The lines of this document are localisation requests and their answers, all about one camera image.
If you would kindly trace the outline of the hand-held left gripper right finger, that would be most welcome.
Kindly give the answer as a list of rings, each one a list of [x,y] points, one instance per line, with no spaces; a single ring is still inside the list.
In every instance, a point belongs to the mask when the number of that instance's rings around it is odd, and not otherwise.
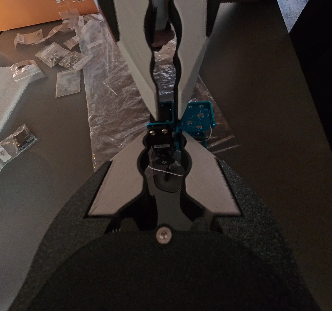
[[[219,160],[187,132],[181,132],[181,210],[192,222],[204,218],[241,217],[234,192]]]

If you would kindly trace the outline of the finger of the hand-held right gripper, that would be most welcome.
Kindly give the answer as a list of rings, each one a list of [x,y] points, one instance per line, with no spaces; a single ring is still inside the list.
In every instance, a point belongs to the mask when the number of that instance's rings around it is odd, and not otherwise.
[[[153,78],[154,54],[147,39],[151,0],[113,0],[117,16],[118,47],[145,105],[159,119],[159,97]]]
[[[174,100],[181,120],[197,81],[209,38],[206,35],[208,0],[170,0],[169,17],[176,33],[173,63],[176,70]]]

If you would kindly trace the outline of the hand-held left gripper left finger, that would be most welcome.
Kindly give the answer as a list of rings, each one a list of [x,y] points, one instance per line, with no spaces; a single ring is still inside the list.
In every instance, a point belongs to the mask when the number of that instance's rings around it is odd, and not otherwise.
[[[116,154],[87,211],[89,217],[115,217],[147,190],[148,132],[144,131]]]

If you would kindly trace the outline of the black servo with blue bracket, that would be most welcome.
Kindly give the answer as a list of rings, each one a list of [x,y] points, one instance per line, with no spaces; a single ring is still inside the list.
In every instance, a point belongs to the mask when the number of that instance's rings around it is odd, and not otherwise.
[[[207,149],[206,131],[215,127],[215,117],[210,101],[189,102],[183,117],[175,118],[174,101],[159,104],[160,120],[150,115],[147,129],[156,164],[169,166],[175,162],[176,151],[180,151],[180,133],[186,132]]]

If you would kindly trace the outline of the person's right hand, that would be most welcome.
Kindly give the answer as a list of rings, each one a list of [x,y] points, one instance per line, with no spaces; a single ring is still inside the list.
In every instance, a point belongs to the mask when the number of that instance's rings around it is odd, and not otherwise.
[[[155,31],[152,47],[155,50],[158,50],[166,45],[170,40],[174,39],[174,37],[175,33],[172,30]]]

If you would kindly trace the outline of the pile of small screw bags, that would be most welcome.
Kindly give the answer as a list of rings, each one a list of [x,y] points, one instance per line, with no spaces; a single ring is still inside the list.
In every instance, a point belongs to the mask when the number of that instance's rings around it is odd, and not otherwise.
[[[105,44],[102,38],[104,19],[99,13],[81,15],[77,9],[59,14],[62,23],[52,28],[48,35],[44,37],[42,30],[29,34],[18,33],[14,39],[14,47],[18,44],[41,45],[60,32],[73,35],[63,44],[51,43],[35,54],[50,68],[61,66],[66,69],[56,76],[56,97],[63,97],[80,93],[81,70],[97,57],[98,50]]]

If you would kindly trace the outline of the orange cardboard box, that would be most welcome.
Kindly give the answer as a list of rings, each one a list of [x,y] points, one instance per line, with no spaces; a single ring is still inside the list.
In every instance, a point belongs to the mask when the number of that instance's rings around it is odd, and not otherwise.
[[[38,25],[61,19],[61,12],[97,13],[94,0],[0,0],[0,30]]]

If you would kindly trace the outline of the large clear plastic bag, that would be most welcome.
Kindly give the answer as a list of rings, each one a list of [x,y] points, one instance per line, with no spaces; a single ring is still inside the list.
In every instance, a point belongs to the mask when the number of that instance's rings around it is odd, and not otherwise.
[[[85,16],[88,22],[79,39],[81,53],[92,56],[83,68],[88,106],[88,120],[94,172],[126,147],[146,128],[150,119],[130,70],[101,16]],[[160,102],[173,100],[175,68],[173,55],[176,38],[155,52],[154,77]],[[239,146],[230,125],[223,116],[204,82],[199,77],[191,102],[212,103],[216,126],[207,140],[213,154]]]

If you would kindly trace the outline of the small bag with black parts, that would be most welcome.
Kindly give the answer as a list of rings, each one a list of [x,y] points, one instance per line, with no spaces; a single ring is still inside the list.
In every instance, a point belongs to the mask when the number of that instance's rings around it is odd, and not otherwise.
[[[25,60],[10,67],[12,76],[17,83],[30,84],[45,77],[34,60]]]

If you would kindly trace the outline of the small bag with blue parts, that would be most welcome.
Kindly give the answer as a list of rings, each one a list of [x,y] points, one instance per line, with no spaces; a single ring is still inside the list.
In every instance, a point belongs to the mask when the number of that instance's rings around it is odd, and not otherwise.
[[[0,142],[0,170],[6,164],[30,148],[38,138],[24,124],[9,137]]]

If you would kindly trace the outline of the white foam sheet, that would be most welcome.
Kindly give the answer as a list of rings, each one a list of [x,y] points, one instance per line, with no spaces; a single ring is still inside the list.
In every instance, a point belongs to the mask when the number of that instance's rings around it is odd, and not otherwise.
[[[0,130],[2,131],[15,106],[28,86],[27,80],[15,81],[10,67],[0,68]]]

